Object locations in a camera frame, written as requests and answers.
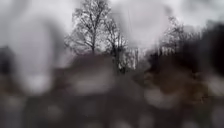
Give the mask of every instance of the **bare tree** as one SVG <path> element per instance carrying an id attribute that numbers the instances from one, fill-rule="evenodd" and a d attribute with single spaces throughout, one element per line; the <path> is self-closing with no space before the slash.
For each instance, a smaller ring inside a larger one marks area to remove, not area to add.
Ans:
<path id="1" fill-rule="evenodd" d="M 108 11 L 108 5 L 103 0 L 85 0 L 82 8 L 76 9 L 73 13 L 73 19 L 78 23 L 71 35 L 71 41 L 95 54 L 99 48 L 100 31 Z"/>

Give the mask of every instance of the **tree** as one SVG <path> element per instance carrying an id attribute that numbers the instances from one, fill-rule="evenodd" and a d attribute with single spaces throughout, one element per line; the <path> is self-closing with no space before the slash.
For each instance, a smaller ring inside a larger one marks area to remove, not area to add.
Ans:
<path id="1" fill-rule="evenodd" d="M 83 46 L 95 54 L 100 48 L 100 31 L 108 12 L 109 8 L 104 0 L 85 0 L 82 7 L 75 10 L 73 19 L 78 23 L 71 35 L 71 41 L 76 47 Z"/>

